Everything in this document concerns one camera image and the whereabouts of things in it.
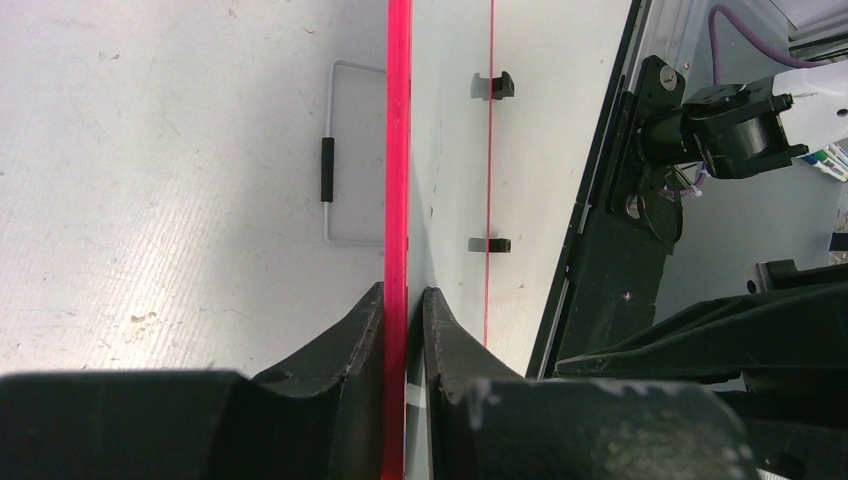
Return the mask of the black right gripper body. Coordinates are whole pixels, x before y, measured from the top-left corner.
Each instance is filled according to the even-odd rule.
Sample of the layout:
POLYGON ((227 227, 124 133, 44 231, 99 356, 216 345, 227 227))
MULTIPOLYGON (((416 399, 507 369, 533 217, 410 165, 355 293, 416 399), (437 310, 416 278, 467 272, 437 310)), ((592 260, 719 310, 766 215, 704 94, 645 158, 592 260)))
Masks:
POLYGON ((847 476, 847 267, 766 265, 767 285, 719 298, 742 393, 724 395, 749 424, 761 467, 789 479, 847 476))

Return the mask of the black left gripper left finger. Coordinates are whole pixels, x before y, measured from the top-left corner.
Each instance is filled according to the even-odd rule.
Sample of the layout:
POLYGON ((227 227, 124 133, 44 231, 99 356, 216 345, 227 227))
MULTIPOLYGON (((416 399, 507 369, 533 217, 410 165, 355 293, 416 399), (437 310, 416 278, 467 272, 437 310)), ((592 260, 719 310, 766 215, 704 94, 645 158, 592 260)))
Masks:
POLYGON ((51 372, 1 380, 5 479, 376 479, 383 287, 253 377, 51 372))

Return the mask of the pink-framed whiteboard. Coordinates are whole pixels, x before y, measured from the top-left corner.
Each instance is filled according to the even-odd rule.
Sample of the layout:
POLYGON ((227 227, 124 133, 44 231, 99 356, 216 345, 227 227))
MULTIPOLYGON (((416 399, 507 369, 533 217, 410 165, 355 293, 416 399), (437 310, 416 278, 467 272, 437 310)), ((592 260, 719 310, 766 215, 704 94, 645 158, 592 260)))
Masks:
POLYGON ((385 477, 426 479, 429 439, 422 331, 424 291, 438 288, 476 340, 488 328, 488 229, 493 5, 393 1, 388 11, 385 311, 391 376, 385 477))

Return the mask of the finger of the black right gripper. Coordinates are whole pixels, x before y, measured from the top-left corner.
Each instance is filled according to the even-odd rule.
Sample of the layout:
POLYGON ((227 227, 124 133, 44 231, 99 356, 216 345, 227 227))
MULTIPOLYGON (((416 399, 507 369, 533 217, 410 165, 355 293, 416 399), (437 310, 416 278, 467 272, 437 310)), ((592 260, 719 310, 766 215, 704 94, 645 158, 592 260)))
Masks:
POLYGON ((847 366, 847 287, 698 303, 613 347, 560 360, 560 378, 724 381, 751 370, 847 366))

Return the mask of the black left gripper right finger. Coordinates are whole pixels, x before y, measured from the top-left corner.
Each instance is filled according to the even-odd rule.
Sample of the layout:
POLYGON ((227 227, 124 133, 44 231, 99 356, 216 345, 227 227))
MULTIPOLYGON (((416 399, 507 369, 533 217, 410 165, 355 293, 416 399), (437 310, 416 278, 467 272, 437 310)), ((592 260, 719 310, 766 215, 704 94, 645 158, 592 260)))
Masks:
POLYGON ((422 294, 434 479, 755 479, 741 420, 691 383, 530 381, 422 294))

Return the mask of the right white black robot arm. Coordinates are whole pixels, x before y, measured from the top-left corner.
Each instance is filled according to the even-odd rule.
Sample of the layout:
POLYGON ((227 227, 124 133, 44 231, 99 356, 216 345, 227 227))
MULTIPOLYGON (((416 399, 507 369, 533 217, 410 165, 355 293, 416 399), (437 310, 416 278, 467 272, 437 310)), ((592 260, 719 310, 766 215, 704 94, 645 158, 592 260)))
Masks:
POLYGON ((789 117, 806 95, 776 77, 665 88, 647 58, 620 97, 598 186, 568 260, 565 308, 544 371, 560 378, 742 378, 723 399, 748 426, 763 471, 791 479, 847 475, 847 269, 766 262, 745 294, 705 300, 655 323, 666 259, 683 233, 680 164, 747 179, 807 154, 789 117))

